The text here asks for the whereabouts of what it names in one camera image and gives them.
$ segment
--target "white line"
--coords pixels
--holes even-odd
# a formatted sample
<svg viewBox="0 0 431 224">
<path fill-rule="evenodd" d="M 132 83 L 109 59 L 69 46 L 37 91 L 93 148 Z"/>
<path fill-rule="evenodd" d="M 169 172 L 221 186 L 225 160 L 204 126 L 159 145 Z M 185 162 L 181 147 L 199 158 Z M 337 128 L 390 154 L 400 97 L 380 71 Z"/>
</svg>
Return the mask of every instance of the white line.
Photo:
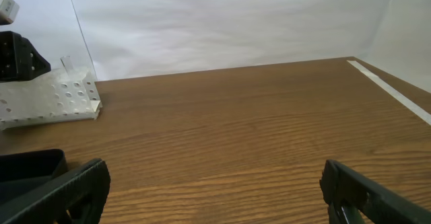
<svg viewBox="0 0 431 224">
<path fill-rule="evenodd" d="M 371 73 L 368 69 L 366 69 L 364 66 L 362 66 L 360 63 L 356 61 L 349 61 L 347 60 L 353 67 L 357 68 L 361 73 L 363 73 L 365 76 L 373 80 L 378 86 L 380 86 L 382 89 L 384 89 L 386 92 L 388 92 L 391 96 L 393 96 L 396 100 L 398 100 L 401 104 L 403 104 L 405 107 L 409 108 L 414 114 L 419 116 L 422 120 L 424 120 L 426 123 L 431 125 L 431 114 L 426 112 L 424 109 L 419 107 L 417 104 L 413 103 L 411 100 L 409 100 L 407 97 L 403 96 L 401 93 L 399 93 L 396 89 L 391 87 L 389 84 L 385 83 L 380 77 L 375 75 L 374 73 Z"/>
</svg>

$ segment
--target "tabletop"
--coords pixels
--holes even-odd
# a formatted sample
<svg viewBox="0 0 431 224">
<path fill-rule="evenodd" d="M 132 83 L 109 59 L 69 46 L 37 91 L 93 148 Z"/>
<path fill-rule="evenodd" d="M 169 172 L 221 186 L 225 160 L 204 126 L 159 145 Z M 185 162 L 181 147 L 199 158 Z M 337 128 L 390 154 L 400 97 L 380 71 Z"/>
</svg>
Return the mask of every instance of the tabletop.
<svg viewBox="0 0 431 224">
<path fill-rule="evenodd" d="M 430 126 L 347 59 L 98 82 L 97 120 L 8 129 L 0 153 L 105 160 L 101 223 L 328 223 L 326 159 L 431 210 Z M 367 67 L 431 111 L 429 93 Z"/>
</svg>

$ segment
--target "white device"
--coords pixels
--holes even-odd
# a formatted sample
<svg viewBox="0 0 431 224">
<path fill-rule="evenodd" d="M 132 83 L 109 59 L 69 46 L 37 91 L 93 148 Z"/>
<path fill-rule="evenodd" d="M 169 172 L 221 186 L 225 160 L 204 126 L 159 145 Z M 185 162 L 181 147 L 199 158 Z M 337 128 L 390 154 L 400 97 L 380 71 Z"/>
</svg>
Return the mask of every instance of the white device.
<svg viewBox="0 0 431 224">
<path fill-rule="evenodd" d="M 0 25 L 12 24 L 19 9 L 14 0 L 0 0 Z"/>
</svg>

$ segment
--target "wood grain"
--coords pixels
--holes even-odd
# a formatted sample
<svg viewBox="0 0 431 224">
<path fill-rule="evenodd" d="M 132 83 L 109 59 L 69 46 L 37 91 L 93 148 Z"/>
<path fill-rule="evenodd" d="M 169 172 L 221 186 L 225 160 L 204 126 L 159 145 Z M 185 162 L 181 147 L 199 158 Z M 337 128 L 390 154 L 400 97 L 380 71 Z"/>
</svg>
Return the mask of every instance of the wood grain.
<svg viewBox="0 0 431 224">
<path fill-rule="evenodd" d="M 101 223 L 327 223 L 326 159 L 431 210 L 430 126 L 346 58 L 97 86 L 97 121 L 0 140 L 2 153 L 61 148 L 71 166 L 106 160 Z"/>
</svg>

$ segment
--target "white plastic basket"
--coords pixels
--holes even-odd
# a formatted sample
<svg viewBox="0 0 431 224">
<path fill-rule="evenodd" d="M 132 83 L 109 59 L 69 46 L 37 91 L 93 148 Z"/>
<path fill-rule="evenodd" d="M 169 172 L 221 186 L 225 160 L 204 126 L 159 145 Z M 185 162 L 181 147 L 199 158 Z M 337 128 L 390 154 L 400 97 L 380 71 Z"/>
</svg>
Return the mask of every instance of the white plastic basket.
<svg viewBox="0 0 431 224">
<path fill-rule="evenodd" d="M 0 129 L 98 117 L 102 103 L 87 68 L 53 69 L 31 81 L 0 83 Z"/>
</svg>

